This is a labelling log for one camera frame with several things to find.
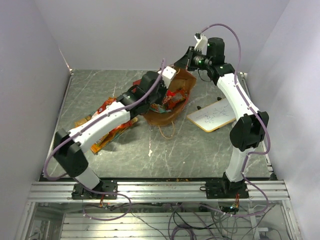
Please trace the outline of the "red paper bag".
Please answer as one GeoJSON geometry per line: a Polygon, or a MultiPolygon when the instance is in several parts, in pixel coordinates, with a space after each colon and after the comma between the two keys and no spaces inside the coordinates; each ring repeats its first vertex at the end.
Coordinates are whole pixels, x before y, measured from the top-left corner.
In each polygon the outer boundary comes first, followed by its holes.
{"type": "Polygon", "coordinates": [[[184,68],[174,66],[173,69],[176,70],[176,75],[170,83],[162,105],[152,104],[150,110],[143,115],[147,123],[158,127],[160,134],[168,140],[173,138],[175,134],[174,121],[183,111],[197,82],[197,79],[184,68]],[[166,136],[162,132],[162,127],[167,125],[172,125],[170,136],[166,136]]]}

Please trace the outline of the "red doritos bag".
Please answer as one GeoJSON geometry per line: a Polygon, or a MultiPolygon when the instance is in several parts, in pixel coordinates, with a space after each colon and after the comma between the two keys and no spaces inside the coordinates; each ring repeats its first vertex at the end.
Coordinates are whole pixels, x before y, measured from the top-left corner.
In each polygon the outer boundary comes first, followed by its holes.
{"type": "Polygon", "coordinates": [[[113,102],[116,101],[115,97],[109,97],[106,101],[103,102],[103,104],[97,109],[96,113],[99,115],[104,110],[107,109],[108,106],[110,106],[113,102]]]}

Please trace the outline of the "orange honey dijon chip bag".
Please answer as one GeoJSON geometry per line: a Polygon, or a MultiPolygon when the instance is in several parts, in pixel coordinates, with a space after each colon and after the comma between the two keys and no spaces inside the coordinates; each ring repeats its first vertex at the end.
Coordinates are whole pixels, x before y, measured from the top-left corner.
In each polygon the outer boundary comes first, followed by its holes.
{"type": "Polygon", "coordinates": [[[71,130],[70,135],[75,143],[80,144],[83,153],[92,151],[94,154],[112,142],[124,131],[138,121],[137,117],[128,119],[119,113],[111,116],[95,116],[71,130]]]}

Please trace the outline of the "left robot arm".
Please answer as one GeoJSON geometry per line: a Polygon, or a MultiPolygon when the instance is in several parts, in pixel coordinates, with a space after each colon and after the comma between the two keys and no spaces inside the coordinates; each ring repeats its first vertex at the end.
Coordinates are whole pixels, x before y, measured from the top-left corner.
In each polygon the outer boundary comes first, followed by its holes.
{"type": "Polygon", "coordinates": [[[102,186],[101,179],[90,169],[85,153],[104,135],[147,113],[152,104],[161,103],[175,75],[176,71],[167,67],[158,72],[148,71],[139,84],[117,97],[96,117],[69,131],[61,129],[55,133],[50,156],[67,175],[84,186],[89,198],[98,198],[102,186]]]}

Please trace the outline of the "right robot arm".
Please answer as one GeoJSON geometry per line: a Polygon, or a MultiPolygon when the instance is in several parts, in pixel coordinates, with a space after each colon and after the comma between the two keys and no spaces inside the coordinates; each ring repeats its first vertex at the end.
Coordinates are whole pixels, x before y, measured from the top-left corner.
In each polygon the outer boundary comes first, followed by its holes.
{"type": "Polygon", "coordinates": [[[265,138],[269,115],[260,111],[250,100],[238,81],[237,72],[225,62],[225,43],[222,38],[195,35],[196,44],[190,46],[174,66],[187,71],[202,70],[228,100],[236,123],[229,133],[233,146],[230,163],[217,184],[216,191],[231,198],[246,187],[244,171],[249,157],[265,138]]]}

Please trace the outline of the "teal snack packet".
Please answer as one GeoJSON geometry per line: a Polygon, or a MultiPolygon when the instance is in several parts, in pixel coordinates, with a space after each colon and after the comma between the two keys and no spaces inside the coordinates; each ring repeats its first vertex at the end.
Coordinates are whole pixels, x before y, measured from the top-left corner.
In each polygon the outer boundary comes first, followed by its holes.
{"type": "Polygon", "coordinates": [[[155,103],[153,103],[150,106],[150,110],[152,110],[155,113],[160,113],[160,114],[171,112],[171,110],[167,109],[164,105],[155,104],[155,103]]]}

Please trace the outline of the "small whiteboard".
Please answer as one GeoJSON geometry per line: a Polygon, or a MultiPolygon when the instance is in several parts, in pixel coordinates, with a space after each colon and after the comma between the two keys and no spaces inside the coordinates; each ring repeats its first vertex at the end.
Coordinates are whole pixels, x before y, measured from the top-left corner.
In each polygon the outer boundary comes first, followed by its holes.
{"type": "Polygon", "coordinates": [[[187,115],[187,119],[206,133],[210,133],[234,122],[236,116],[228,100],[223,98],[187,115]]]}

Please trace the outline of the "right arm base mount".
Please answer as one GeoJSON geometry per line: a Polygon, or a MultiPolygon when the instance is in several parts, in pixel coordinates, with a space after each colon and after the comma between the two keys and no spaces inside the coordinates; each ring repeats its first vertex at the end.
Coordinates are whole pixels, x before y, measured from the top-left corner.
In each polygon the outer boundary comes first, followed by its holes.
{"type": "Polygon", "coordinates": [[[227,178],[212,178],[199,188],[207,199],[248,199],[249,192],[244,180],[230,182],[227,178]]]}

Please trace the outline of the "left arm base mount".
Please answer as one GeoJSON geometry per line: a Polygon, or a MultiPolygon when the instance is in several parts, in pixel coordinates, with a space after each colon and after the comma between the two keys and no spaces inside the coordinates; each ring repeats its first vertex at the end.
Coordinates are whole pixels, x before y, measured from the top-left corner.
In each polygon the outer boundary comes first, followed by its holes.
{"type": "Polygon", "coordinates": [[[93,189],[86,188],[78,180],[74,179],[71,199],[72,200],[115,200],[117,198],[118,184],[113,180],[101,180],[93,189]]]}

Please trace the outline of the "aluminium rail frame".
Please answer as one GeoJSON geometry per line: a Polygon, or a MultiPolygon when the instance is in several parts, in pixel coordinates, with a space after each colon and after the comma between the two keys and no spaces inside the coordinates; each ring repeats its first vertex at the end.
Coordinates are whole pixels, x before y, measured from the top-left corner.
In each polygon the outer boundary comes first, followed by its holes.
{"type": "MultiPolygon", "coordinates": [[[[214,199],[208,199],[206,193],[200,189],[204,184],[203,181],[119,181],[117,183],[119,196],[108,202],[126,203],[129,198],[132,203],[212,203],[214,199]]],[[[74,182],[72,181],[34,182],[24,206],[22,221],[31,220],[38,203],[96,204],[100,202],[99,199],[72,199],[73,187],[74,182]]],[[[246,201],[249,203],[264,201],[264,195],[267,195],[271,202],[282,203],[291,239],[301,240],[303,238],[283,180],[253,181],[247,186],[247,193],[249,197],[246,198],[246,201]]]]}

